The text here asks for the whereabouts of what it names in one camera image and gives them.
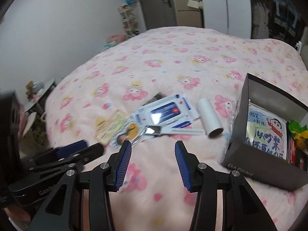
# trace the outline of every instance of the lint roller refill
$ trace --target lint roller refill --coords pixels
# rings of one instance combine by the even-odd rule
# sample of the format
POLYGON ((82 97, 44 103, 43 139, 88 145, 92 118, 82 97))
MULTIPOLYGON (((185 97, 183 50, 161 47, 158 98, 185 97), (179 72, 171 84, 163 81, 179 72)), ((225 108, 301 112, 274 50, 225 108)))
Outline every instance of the lint roller refill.
POLYGON ((201 98, 197 103, 197 110, 201 116, 206 134, 215 137, 224 131, 224 128, 209 99, 201 98))

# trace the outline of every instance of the hanging clothes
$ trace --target hanging clothes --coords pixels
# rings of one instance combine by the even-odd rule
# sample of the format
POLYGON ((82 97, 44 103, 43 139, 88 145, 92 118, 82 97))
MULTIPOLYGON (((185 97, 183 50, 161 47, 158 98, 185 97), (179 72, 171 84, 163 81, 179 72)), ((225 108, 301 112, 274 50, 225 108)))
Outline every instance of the hanging clothes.
POLYGON ((268 29, 268 14, 269 9, 262 3, 257 3, 253 6, 253 30, 254 39, 264 39, 269 37, 268 29))

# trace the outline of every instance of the metal screw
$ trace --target metal screw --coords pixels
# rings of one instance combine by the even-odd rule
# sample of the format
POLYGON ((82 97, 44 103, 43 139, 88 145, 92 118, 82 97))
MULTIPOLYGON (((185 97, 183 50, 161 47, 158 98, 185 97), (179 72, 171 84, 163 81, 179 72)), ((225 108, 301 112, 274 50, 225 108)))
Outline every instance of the metal screw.
POLYGON ((234 175, 234 176, 240 176, 240 172, 239 171, 236 171, 236 170, 233 170, 232 171, 232 174, 234 175))
POLYGON ((199 168, 199 169, 206 169, 206 167, 207 167, 207 166, 206 166, 205 163, 202 163, 202 162, 201 162, 201 163, 198 164, 198 168, 199 168))
POLYGON ((75 173, 74 170, 68 170, 68 171, 66 172, 66 175, 67 175, 67 176, 72 176, 72 175, 74 175, 74 173, 75 173))
POLYGON ((107 162, 104 162, 104 163, 102 163, 102 164, 100 165, 100 168, 101 168, 101 169, 107 169, 107 168, 109 168, 109 164, 108 164, 107 162))

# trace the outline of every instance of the pink bedspread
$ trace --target pink bedspread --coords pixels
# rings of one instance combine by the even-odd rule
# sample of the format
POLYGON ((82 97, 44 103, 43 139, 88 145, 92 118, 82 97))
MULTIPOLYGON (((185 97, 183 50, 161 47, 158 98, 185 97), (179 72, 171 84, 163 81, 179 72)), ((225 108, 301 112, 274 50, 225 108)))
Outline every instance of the pink bedspread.
MULTIPOLYGON (((120 191, 110 194, 117 231, 189 230, 196 194, 184 188, 174 156, 176 140, 215 170, 227 143, 228 114, 239 98, 246 73, 254 74, 308 104, 308 71, 298 53, 282 41, 246 40, 211 29, 170 27, 149 30, 96 55, 68 75, 47 100, 51 145, 84 139, 97 142, 96 124, 120 109, 131 113, 158 92, 186 93, 193 105, 210 99, 225 131, 207 136, 159 137, 133 147, 120 191)), ((202 127, 200 120, 192 127, 202 127)), ((115 150, 86 165, 91 170, 115 150)), ((248 179, 279 231, 287 230, 308 199, 248 179)), ((221 230, 221 194, 216 230, 221 230)))

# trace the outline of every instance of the door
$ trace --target door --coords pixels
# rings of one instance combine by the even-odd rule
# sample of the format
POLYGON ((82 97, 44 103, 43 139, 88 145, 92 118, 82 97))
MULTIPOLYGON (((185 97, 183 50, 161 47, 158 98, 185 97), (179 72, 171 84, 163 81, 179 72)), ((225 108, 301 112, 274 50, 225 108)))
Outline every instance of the door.
POLYGON ((147 29, 177 25, 173 0, 140 0, 147 29))

